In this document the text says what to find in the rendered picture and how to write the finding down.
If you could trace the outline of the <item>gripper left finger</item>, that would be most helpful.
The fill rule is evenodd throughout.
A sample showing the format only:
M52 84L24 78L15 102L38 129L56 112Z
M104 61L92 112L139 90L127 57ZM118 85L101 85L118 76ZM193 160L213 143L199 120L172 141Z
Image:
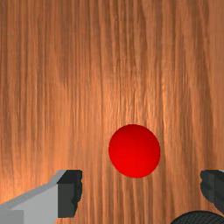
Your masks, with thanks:
M54 224L58 218L73 218L81 181L81 170L58 171L48 183L0 205L0 224Z

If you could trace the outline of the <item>dark mesh basket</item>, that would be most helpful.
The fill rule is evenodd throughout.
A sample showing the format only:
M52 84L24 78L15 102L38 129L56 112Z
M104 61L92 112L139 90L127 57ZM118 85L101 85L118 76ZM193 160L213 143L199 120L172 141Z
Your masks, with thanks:
M224 224L224 217L209 211L183 213L171 224Z

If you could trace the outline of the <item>red ball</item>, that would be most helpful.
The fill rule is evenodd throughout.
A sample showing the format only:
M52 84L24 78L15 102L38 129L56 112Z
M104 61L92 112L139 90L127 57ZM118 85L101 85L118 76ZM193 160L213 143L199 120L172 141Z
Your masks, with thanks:
M149 129L128 124L113 134L108 154L111 163L121 174L130 178L144 178L157 168L160 146Z

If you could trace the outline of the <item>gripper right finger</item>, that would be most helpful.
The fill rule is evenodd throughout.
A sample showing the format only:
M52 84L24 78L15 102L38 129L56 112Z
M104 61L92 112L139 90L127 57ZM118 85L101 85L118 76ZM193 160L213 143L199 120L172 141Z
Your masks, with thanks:
M200 178L203 196L224 214L224 170L204 170Z

